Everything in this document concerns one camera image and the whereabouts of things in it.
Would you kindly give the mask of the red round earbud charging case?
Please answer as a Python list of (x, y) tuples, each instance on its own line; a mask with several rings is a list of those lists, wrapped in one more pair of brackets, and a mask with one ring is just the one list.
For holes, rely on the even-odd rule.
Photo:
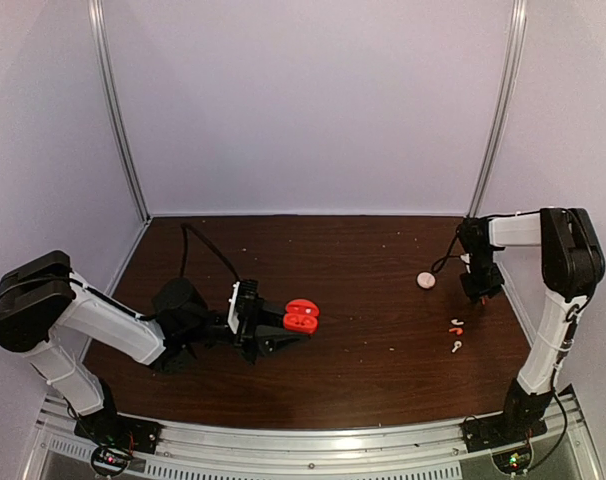
[(294, 299), (285, 306), (283, 327), (300, 334), (313, 335), (319, 327), (319, 307), (306, 299)]

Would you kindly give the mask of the left aluminium frame post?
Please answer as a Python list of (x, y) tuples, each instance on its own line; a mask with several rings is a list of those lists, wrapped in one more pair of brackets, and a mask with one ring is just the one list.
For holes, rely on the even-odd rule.
[(142, 223), (147, 223), (150, 221), (151, 215), (149, 213), (141, 182), (134, 164), (122, 109), (118, 98), (105, 23), (104, 2), (100, 0), (89, 0), (87, 4), (90, 29), (95, 44), (99, 75), (102, 82), (107, 114), (114, 136), (118, 158), (123, 169), (126, 185), (132, 197), (137, 216)]

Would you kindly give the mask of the aluminium frame post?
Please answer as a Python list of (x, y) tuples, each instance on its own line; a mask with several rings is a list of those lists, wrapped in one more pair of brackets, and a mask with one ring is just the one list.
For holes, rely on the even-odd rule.
[(501, 146), (501, 140), (507, 123), (509, 107), (516, 87), (525, 44), (527, 5), (528, 2), (526, 0), (514, 0), (512, 2), (504, 63), (494, 114), (490, 124), (489, 136), (484, 149), (474, 192), (467, 210), (467, 217), (477, 216), (481, 209)]
[(123, 169), (126, 185), (132, 197), (137, 216), (142, 223), (147, 223), (150, 221), (151, 215), (149, 213), (141, 182), (134, 164), (122, 109), (118, 98), (105, 23), (104, 2), (100, 0), (89, 0), (87, 4), (90, 29), (95, 44), (99, 75), (102, 82), (107, 114), (114, 136), (118, 158)]

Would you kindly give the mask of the right aluminium frame post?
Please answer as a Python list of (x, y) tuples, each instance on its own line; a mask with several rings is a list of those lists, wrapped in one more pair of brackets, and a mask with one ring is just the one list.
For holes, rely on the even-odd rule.
[(525, 44), (527, 5), (528, 2), (526, 0), (514, 0), (512, 2), (504, 63), (494, 114), (490, 124), (489, 136), (484, 149), (474, 192), (467, 210), (467, 217), (477, 216), (481, 209), (501, 146), (501, 140), (507, 123), (509, 107), (516, 87)]

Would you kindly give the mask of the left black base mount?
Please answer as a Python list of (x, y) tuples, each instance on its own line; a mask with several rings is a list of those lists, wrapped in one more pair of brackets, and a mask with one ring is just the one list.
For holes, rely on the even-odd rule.
[(161, 433), (158, 422), (121, 415), (107, 383), (99, 380), (104, 395), (103, 407), (89, 415), (76, 415), (74, 434), (96, 445), (146, 454), (156, 452)]

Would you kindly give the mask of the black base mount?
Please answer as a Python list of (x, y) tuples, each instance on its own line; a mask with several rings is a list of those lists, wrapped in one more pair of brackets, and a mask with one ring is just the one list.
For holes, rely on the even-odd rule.
[(528, 394), (513, 379), (500, 413), (484, 418), (466, 418), (461, 423), (467, 451), (495, 449), (545, 434), (547, 426), (543, 417), (552, 399), (552, 390)]
[(107, 383), (99, 380), (104, 395), (103, 407), (89, 415), (76, 415), (74, 434), (96, 445), (146, 454), (156, 452), (161, 433), (158, 422), (121, 415)]

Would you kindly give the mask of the white oval charging case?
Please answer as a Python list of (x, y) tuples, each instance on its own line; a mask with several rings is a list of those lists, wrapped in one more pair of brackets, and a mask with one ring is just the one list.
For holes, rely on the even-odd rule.
[(424, 271), (417, 275), (416, 282), (420, 288), (430, 290), (436, 285), (436, 277), (432, 273)]

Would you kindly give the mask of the aluminium front rail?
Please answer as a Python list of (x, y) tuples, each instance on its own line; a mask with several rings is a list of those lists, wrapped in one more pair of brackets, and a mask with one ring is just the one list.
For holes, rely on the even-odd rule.
[[(156, 450), (136, 452), (115, 479), (606, 479), (573, 394), (562, 397), (562, 443), (534, 472), (503, 473), (507, 449), (531, 447), (533, 464), (551, 451), (564, 426), (551, 405), (547, 432), (525, 444), (472, 452), (462, 424), (472, 417), (348, 430), (256, 430), (152, 420)], [(95, 445), (74, 434), (65, 402), (48, 395), (18, 479), (106, 479), (90, 466)]]

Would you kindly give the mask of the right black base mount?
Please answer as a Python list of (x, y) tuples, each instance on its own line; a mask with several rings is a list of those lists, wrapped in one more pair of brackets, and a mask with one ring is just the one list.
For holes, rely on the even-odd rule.
[(495, 449), (545, 434), (547, 426), (543, 417), (552, 399), (552, 390), (528, 394), (513, 379), (500, 413), (484, 418), (466, 418), (461, 423), (467, 451)]

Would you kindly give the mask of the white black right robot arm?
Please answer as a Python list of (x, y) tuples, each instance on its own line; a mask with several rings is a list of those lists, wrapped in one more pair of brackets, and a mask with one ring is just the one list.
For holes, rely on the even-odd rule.
[(583, 311), (604, 278), (605, 257), (591, 217), (583, 208), (469, 217), (457, 227), (456, 238), (467, 256), (461, 283), (474, 303), (493, 297), (504, 285), (495, 253), (511, 247), (541, 249), (545, 287), (541, 321), (495, 423), (500, 438), (513, 442), (542, 418), (552, 401)]

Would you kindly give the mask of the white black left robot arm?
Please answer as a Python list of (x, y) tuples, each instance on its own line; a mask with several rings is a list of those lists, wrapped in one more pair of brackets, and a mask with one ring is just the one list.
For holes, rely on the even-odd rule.
[(151, 315), (125, 306), (90, 285), (72, 269), (69, 256), (55, 250), (1, 278), (0, 346), (26, 358), (77, 415), (88, 417), (94, 434), (116, 444), (126, 436), (126, 421), (114, 412), (105, 382), (59, 343), (59, 329), (78, 331), (141, 365), (170, 372), (192, 357), (196, 344), (229, 345), (253, 364), (310, 339), (319, 328), (314, 302), (272, 305), (254, 280), (233, 283), (224, 311), (210, 309), (185, 277), (168, 281), (152, 304)]

